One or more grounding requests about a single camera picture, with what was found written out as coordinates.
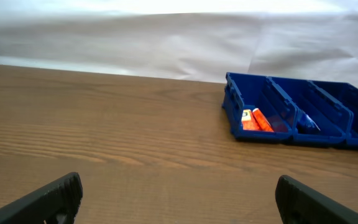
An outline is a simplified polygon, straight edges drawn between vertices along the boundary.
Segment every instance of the white backdrop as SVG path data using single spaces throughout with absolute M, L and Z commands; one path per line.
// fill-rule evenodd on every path
M 0 64 L 358 87 L 358 0 L 0 0 Z

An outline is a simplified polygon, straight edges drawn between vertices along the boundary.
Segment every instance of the orange package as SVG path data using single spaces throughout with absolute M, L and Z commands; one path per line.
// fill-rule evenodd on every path
M 270 125 L 270 123 L 267 121 L 266 117 L 264 116 L 264 114 L 260 111 L 259 108 L 255 108 L 252 113 L 254 114 L 254 117 L 256 119 L 256 121 L 258 122 L 260 128 L 263 131 L 270 131 L 273 132 L 273 128 Z
M 251 110 L 242 111 L 241 123 L 243 130 L 261 131 Z

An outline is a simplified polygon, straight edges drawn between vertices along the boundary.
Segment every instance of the wooden table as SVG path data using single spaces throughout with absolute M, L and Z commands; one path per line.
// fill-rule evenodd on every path
M 288 174 L 358 212 L 358 152 L 238 142 L 224 85 L 0 65 L 0 207 L 70 172 L 76 223 L 281 223 Z

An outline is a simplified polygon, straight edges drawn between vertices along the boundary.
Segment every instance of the blue package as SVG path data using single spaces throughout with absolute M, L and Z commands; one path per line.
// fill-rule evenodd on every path
M 303 110 L 300 111 L 301 117 L 297 124 L 298 132 L 301 134 L 319 134 L 320 129 L 317 124 Z

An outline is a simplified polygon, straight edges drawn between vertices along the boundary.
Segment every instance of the yellow label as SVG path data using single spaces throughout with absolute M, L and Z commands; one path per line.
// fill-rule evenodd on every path
M 251 110 L 243 110 L 241 121 L 250 121 L 251 120 Z

